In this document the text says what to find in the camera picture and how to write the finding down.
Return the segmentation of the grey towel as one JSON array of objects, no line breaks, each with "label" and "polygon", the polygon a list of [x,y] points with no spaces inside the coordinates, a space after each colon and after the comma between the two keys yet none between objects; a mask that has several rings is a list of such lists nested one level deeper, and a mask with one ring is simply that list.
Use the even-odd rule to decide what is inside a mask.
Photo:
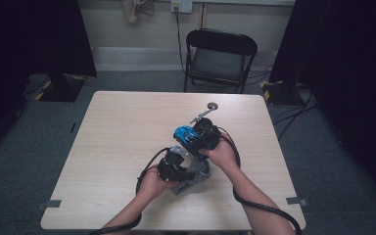
[{"label": "grey towel", "polygon": [[194,159],[187,171],[193,173],[194,177],[192,179],[183,180],[177,186],[171,189],[174,195],[178,195],[191,188],[194,185],[200,184],[207,180],[211,176],[211,167],[207,160],[196,160]]}]

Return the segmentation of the grey tape strip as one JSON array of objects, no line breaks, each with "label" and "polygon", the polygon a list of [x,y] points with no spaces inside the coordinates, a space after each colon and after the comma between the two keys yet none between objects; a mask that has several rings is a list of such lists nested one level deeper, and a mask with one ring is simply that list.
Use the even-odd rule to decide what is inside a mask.
[{"label": "grey tape strip", "polygon": [[288,205],[300,205],[305,207],[308,205],[308,201],[305,198],[290,197],[286,199]]},{"label": "grey tape strip", "polygon": [[61,200],[48,200],[36,205],[36,209],[39,211],[45,211],[48,208],[58,208],[61,205]]}]

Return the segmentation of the person's right hand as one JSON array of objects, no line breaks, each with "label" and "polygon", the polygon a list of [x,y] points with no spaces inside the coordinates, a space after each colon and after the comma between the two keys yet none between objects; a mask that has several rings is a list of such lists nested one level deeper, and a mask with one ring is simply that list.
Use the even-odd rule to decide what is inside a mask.
[{"label": "person's right hand", "polygon": [[213,150],[203,149],[201,153],[206,155],[222,171],[228,172],[239,168],[232,145],[233,143],[229,136],[223,133]]}]

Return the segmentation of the black stand base yellow tape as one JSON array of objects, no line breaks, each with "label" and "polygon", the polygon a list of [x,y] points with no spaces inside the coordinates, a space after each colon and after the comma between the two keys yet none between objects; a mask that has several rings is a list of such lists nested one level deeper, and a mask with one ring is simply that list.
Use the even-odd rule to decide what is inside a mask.
[{"label": "black stand base yellow tape", "polygon": [[86,78],[79,75],[49,73],[49,81],[38,95],[37,101],[44,102],[74,102],[84,85]]},{"label": "black stand base yellow tape", "polygon": [[261,82],[262,96],[268,105],[273,106],[302,106],[304,104],[298,88],[289,84],[278,82]]}]

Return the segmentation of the beige hanging cloth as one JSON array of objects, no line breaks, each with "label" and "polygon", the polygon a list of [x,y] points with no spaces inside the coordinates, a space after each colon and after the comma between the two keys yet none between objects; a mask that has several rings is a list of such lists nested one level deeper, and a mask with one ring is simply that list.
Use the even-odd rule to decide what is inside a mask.
[{"label": "beige hanging cloth", "polygon": [[153,16],[154,0],[121,0],[125,18],[132,24],[137,22],[138,14]]}]

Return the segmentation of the blue and black toy car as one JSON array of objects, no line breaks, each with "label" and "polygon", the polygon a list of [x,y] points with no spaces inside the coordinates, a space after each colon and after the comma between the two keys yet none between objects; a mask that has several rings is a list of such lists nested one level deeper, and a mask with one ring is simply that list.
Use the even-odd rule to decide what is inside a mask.
[{"label": "blue and black toy car", "polygon": [[191,126],[183,125],[175,129],[173,138],[181,145],[188,145],[200,138],[200,135]]}]

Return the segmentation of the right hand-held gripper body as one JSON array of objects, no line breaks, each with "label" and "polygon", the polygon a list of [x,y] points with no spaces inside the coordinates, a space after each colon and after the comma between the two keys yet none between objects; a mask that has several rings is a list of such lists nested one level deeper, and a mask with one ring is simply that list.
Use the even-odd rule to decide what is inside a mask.
[{"label": "right hand-held gripper body", "polygon": [[207,107],[208,109],[206,111],[191,120],[191,123],[194,124],[190,131],[191,140],[204,138],[206,135],[209,135],[213,139],[218,139],[220,137],[220,132],[212,124],[212,121],[206,118],[207,114],[218,109],[218,104],[210,102],[207,104]]}]

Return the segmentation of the person's left hand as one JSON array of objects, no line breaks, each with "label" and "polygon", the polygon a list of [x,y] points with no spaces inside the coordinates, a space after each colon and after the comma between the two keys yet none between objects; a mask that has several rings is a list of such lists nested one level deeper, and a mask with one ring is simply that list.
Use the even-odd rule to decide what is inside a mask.
[{"label": "person's left hand", "polygon": [[152,166],[146,171],[136,197],[143,201],[151,202],[159,197],[165,189],[173,188],[177,185],[177,181],[162,180],[157,168]]}]

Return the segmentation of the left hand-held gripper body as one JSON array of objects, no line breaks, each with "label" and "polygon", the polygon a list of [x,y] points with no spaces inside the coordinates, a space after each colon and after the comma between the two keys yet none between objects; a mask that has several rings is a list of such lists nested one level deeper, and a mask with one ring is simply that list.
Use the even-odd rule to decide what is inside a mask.
[{"label": "left hand-held gripper body", "polygon": [[157,165],[159,176],[164,181],[184,181],[190,179],[187,168],[181,164],[188,153],[179,146],[171,147]]}]

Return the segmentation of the black curtain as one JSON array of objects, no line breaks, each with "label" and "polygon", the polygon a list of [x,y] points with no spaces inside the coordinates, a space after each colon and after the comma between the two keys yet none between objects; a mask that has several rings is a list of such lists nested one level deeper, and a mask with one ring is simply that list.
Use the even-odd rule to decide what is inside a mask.
[{"label": "black curtain", "polygon": [[97,75],[78,0],[0,0],[0,137],[40,73]]},{"label": "black curtain", "polygon": [[295,0],[270,79],[314,86],[376,182],[376,0]]}]

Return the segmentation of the white wall socket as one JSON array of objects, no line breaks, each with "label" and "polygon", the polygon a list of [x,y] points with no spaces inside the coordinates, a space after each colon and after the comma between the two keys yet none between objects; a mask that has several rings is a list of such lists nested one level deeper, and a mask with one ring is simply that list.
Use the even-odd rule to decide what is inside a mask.
[{"label": "white wall socket", "polygon": [[191,14],[193,10],[192,0],[171,0],[170,10],[174,13]]}]

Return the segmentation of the black folding chair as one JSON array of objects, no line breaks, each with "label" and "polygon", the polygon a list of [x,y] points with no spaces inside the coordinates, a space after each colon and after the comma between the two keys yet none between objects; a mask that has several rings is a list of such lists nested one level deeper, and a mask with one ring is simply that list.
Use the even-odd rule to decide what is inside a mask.
[{"label": "black folding chair", "polygon": [[248,35],[199,28],[186,36],[184,91],[196,80],[235,87],[244,92],[258,45]]}]

